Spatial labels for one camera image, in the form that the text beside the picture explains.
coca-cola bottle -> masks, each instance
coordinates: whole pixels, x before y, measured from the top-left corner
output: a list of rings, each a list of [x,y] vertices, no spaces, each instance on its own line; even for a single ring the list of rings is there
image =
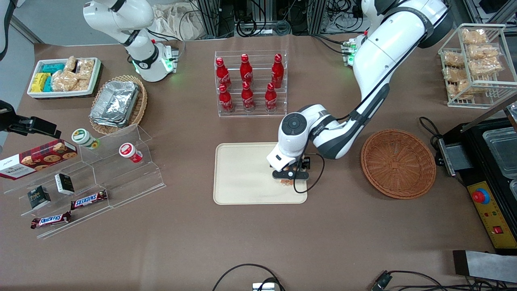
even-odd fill
[[[243,53],[240,56],[240,77],[243,82],[249,82],[250,85],[253,83],[253,68],[250,65],[249,57]]]
[[[267,84],[266,91],[266,110],[273,113],[277,110],[277,93],[275,92],[275,85],[273,83]]]
[[[275,55],[275,62],[273,68],[271,68],[271,81],[278,89],[282,87],[282,81],[284,79],[284,65],[282,64],[282,55],[277,53]]]
[[[230,72],[224,65],[223,58],[218,57],[216,59],[216,64],[217,64],[216,75],[217,75],[217,80],[219,81],[219,84],[220,85],[224,84],[224,85],[226,85],[227,89],[230,89],[232,87],[232,81],[230,80]]]
[[[235,108],[233,107],[232,96],[226,89],[225,84],[219,85],[219,103],[223,112],[233,112]]]
[[[253,92],[251,91],[250,86],[250,82],[242,82],[242,93],[240,95],[242,97],[242,105],[244,105],[244,110],[246,112],[251,112],[255,109],[255,102],[253,101]]]

white container with green lid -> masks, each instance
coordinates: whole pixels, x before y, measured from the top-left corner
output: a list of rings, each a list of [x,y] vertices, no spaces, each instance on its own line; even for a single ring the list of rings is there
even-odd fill
[[[97,138],[93,137],[84,128],[76,129],[72,133],[72,141],[90,150],[96,149],[100,143],[100,141]]]

wicker basket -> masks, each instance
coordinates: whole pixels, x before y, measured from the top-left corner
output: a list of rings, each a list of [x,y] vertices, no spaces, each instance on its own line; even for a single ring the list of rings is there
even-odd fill
[[[140,81],[138,78],[136,78],[134,76],[126,76],[126,75],[115,77],[108,82],[111,82],[111,81],[121,81],[121,82],[130,81],[130,82],[134,82],[134,83],[138,84],[138,86],[140,87],[140,90],[139,90],[138,96],[137,96],[138,100],[136,100],[136,103],[133,107],[133,112],[131,113],[131,118],[129,119],[129,124],[127,126],[132,125],[132,124],[139,124],[140,121],[142,120],[142,117],[144,116],[145,107],[147,106],[147,92],[145,91],[144,84],[142,84],[142,81]],[[102,89],[104,89],[104,87],[106,86],[106,84],[108,82],[106,82],[101,87],[101,89],[97,92],[97,95],[95,96],[95,99],[94,99],[94,103],[92,104],[92,108],[95,106],[95,103],[99,99],[99,95],[102,92]],[[90,119],[90,123],[92,124],[92,127],[95,129],[96,132],[102,133],[105,135],[114,133],[117,130],[123,128],[123,127],[100,125],[100,124],[93,122],[93,120],[91,120],[91,119]]]
[[[364,174],[382,193],[413,199],[427,193],[436,178],[429,148],[414,135],[386,129],[369,137],[361,151]]]

stack of foil trays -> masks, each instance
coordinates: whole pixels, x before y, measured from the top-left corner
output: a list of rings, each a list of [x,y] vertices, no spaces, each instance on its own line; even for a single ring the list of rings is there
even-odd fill
[[[90,112],[90,119],[100,125],[127,126],[138,91],[138,84],[133,82],[108,82]]]

yellow control panel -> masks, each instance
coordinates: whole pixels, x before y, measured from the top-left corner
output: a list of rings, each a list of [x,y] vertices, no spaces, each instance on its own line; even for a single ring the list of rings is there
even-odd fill
[[[467,189],[494,247],[497,249],[517,249],[517,242],[486,181],[470,185]]]

